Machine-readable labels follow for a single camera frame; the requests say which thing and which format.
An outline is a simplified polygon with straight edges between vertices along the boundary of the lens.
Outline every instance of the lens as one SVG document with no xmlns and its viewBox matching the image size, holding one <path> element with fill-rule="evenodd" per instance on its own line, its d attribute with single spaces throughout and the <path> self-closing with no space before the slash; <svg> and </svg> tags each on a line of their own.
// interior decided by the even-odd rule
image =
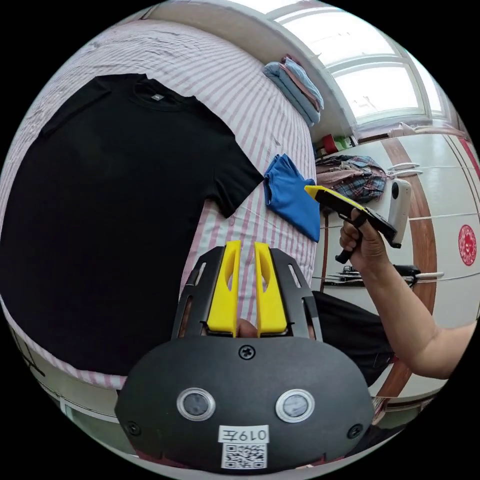
<svg viewBox="0 0 480 480">
<path fill-rule="evenodd" d="M 187 388 L 178 396 L 176 407 L 187 420 L 202 422 L 213 415 L 215 400 L 202 388 Z"/>
<path fill-rule="evenodd" d="M 315 400 L 306 390 L 289 390 L 276 401 L 278 418 L 288 423 L 303 422 L 314 411 Z"/>
</svg>

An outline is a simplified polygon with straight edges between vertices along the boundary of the hand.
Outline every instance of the hand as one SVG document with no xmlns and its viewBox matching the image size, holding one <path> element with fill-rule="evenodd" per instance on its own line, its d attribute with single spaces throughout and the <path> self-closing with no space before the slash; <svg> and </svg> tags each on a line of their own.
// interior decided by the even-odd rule
<svg viewBox="0 0 480 480">
<path fill-rule="evenodd" d="M 248 320 L 239 318 L 236 321 L 236 336 L 241 339 L 256 339 L 259 333 L 257 328 Z"/>
<path fill-rule="evenodd" d="M 360 212 L 354 208 L 351 219 L 355 220 Z M 347 221 L 343 222 L 340 231 L 340 245 L 344 250 L 354 250 L 350 263 L 360 274 L 365 271 L 382 270 L 390 264 L 385 243 L 380 234 L 369 224 L 368 220 L 359 227 L 363 235 L 360 247 L 356 248 L 359 239 L 359 231 Z"/>
</svg>

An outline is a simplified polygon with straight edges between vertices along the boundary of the label sticker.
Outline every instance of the label sticker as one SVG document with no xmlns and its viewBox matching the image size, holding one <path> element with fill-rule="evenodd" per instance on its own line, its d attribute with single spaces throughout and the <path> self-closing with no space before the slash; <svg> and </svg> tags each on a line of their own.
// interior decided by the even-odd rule
<svg viewBox="0 0 480 480">
<path fill-rule="evenodd" d="M 458 234 L 458 251 L 462 262 L 471 267 L 477 258 L 477 239 L 472 227 L 463 225 Z"/>
<path fill-rule="evenodd" d="M 218 441 L 222 445 L 221 468 L 253 470 L 267 468 L 268 425 L 220 425 Z"/>
</svg>

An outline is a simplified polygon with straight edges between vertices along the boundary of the screw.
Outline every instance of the screw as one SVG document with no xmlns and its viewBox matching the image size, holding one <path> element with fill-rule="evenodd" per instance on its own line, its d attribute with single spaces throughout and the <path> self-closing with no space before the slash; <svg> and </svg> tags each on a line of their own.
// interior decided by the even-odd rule
<svg viewBox="0 0 480 480">
<path fill-rule="evenodd" d="M 134 421 L 129 421 L 126 424 L 126 430 L 130 435 L 133 435 L 134 437 L 138 437 L 142 432 L 140 430 L 140 427 Z"/>
<path fill-rule="evenodd" d="M 348 431 L 346 436 L 350 440 L 353 440 L 353 439 L 356 439 L 363 431 L 364 431 L 363 425 L 360 425 L 360 423 L 357 423 Z"/>
<path fill-rule="evenodd" d="M 255 356 L 255 349 L 250 345 L 244 345 L 240 347 L 238 354 L 241 359 L 251 360 Z"/>
</svg>

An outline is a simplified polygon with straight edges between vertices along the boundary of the striped bedsheet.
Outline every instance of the striped bedsheet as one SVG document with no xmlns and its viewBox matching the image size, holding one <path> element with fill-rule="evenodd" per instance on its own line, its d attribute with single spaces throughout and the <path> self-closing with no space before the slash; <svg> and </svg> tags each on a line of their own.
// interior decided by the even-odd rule
<svg viewBox="0 0 480 480">
<path fill-rule="evenodd" d="M 261 173 L 276 154 L 286 153 L 305 178 L 315 178 L 308 127 L 262 74 L 259 61 L 201 30 L 172 22 L 137 20 L 106 30 L 82 47 L 33 102 L 13 139 L 1 173 L 0 235 L 12 182 L 40 129 L 67 98 L 93 77 L 126 73 L 145 73 L 181 95 L 196 96 L 231 128 L 238 144 Z M 306 280 L 311 282 L 316 244 L 266 210 L 260 185 L 229 219 L 222 217 L 215 203 L 205 202 L 180 292 L 199 256 L 230 240 L 242 241 L 238 305 L 238 315 L 242 318 L 256 322 L 255 241 L 266 242 L 294 257 Z M 3 301 L 2 308 L 15 332 L 55 367 L 87 383 L 113 389 L 122 387 L 124 377 L 79 371 L 54 358 L 22 332 Z"/>
</svg>

